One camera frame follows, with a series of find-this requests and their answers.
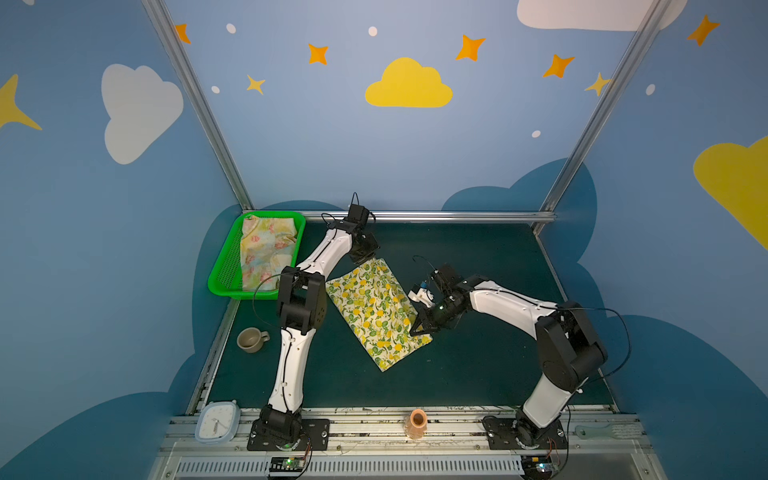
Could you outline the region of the lemon print skirt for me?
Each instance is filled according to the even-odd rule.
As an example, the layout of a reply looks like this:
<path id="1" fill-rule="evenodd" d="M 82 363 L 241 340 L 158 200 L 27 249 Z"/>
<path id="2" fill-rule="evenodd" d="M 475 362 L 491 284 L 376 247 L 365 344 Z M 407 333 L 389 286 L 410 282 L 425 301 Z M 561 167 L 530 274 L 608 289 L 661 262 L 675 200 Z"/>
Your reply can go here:
<path id="1" fill-rule="evenodd" d="M 417 312 L 380 258 L 327 281 L 326 293 L 382 372 L 432 342 L 429 334 L 410 334 Z"/>

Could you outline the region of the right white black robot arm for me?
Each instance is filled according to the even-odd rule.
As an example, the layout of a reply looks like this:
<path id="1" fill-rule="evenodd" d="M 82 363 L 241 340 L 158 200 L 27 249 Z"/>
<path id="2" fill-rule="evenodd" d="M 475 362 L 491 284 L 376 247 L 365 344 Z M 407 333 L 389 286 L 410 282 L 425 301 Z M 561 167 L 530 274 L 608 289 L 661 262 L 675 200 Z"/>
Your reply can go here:
<path id="1" fill-rule="evenodd" d="M 426 282 L 408 292 L 417 312 L 411 336 L 449 329 L 473 311 L 499 319 L 535 340 L 542 376 L 517 413 L 520 436 L 532 438 L 553 426 L 572 396 L 608 360 L 607 349 L 587 315 L 590 309 L 577 302 L 535 299 L 480 275 L 464 279 L 435 271 L 433 281 L 441 293 L 439 300 Z"/>

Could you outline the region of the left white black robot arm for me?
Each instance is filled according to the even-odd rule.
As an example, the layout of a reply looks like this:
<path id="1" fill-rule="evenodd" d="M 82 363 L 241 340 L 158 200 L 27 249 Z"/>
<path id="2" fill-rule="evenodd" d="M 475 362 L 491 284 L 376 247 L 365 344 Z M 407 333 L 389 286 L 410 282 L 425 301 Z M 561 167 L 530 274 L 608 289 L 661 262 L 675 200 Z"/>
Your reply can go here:
<path id="1" fill-rule="evenodd" d="M 327 313 L 327 276 L 343 257 L 361 264 L 379 248 L 373 234 L 366 230 L 369 215 L 368 211 L 349 213 L 331 221 L 314 251 L 299 265 L 286 267 L 280 274 L 280 357 L 272 393 L 255 427 L 257 434 L 281 448 L 294 445 L 303 435 L 304 376 L 312 340 Z"/>

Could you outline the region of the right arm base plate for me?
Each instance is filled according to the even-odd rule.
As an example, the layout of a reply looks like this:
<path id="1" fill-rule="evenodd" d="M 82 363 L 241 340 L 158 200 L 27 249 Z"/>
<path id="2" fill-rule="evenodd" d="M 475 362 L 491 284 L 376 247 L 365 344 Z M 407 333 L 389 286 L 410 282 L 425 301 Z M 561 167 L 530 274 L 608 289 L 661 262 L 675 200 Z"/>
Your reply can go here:
<path id="1" fill-rule="evenodd" d="M 481 420 L 491 450 L 566 449 L 566 429 L 559 420 L 547 427 L 536 427 L 518 418 L 485 416 Z"/>

